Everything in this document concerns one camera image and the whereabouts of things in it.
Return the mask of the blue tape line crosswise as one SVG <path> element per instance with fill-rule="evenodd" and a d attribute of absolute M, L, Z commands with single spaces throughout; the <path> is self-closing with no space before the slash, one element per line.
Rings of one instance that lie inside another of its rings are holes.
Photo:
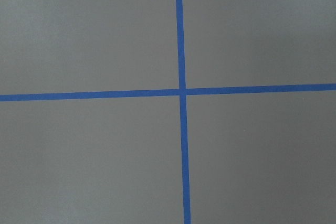
<path fill-rule="evenodd" d="M 293 84 L 293 85 L 246 86 L 246 87 L 2 94 L 1 101 L 12 102 L 12 101 L 78 100 L 78 99 L 104 99 L 104 98 L 168 97 L 168 96 L 180 96 L 180 95 L 308 92 L 308 91 L 334 91 L 334 90 L 335 90 L 334 83 Z"/>

